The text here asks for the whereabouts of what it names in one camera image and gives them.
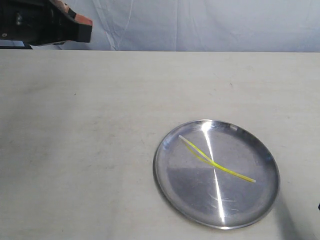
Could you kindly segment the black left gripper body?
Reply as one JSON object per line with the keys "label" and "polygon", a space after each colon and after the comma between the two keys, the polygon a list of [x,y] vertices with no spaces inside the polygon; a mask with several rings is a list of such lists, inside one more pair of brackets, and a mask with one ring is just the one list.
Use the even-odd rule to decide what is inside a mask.
{"label": "black left gripper body", "polygon": [[93,26],[80,26],[59,15],[51,0],[2,0],[0,39],[31,46],[89,43]]}

